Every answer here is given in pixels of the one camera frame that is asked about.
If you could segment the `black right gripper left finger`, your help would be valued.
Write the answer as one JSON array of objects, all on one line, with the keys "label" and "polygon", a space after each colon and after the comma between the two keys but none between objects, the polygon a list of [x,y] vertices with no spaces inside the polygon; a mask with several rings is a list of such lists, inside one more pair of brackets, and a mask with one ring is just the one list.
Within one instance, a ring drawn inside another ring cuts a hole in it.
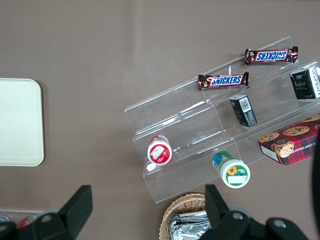
[{"label": "black right gripper left finger", "polygon": [[93,211],[92,187],[82,185],[58,212],[17,230],[18,240],[75,240]]}]

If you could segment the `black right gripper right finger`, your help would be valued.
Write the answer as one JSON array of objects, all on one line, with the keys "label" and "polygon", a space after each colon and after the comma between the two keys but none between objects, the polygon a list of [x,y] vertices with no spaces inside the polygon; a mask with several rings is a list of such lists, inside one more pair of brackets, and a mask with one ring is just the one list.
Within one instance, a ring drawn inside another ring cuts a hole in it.
[{"label": "black right gripper right finger", "polygon": [[205,186],[205,211],[211,228],[202,240],[261,240],[263,225],[245,213],[230,210],[214,184]]}]

